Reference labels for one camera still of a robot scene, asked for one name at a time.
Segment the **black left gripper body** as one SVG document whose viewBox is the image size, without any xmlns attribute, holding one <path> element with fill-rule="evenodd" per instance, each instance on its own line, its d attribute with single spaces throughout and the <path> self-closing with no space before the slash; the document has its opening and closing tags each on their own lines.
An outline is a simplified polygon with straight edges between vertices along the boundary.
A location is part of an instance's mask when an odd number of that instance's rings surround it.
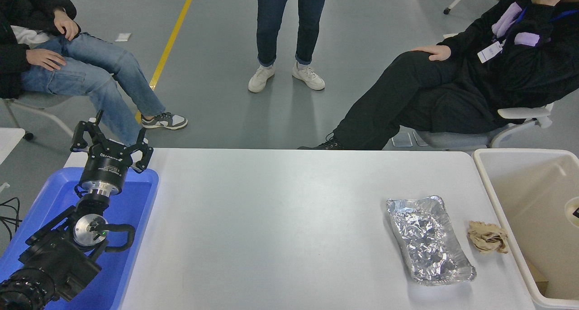
<svg viewBox="0 0 579 310">
<path fill-rule="evenodd" d="M 97 143 L 89 148 L 89 157 L 81 175 L 81 187 L 89 188 L 90 184 L 105 182 L 114 188 L 122 188 L 132 165 L 126 146 L 116 141 Z"/>
</svg>

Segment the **person's right hand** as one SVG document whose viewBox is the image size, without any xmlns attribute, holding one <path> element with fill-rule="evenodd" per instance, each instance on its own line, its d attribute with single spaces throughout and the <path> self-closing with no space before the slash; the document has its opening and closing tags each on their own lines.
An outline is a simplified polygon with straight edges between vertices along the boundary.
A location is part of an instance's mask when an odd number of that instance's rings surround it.
<svg viewBox="0 0 579 310">
<path fill-rule="evenodd" d="M 428 45 L 411 49 L 412 52 L 426 52 L 430 61 L 445 61 L 451 56 L 451 49 L 446 45 Z"/>
<path fill-rule="evenodd" d="M 26 59 L 29 64 L 43 67 L 48 71 L 60 70 L 63 66 L 66 66 L 63 56 L 43 48 L 27 50 Z"/>
</svg>

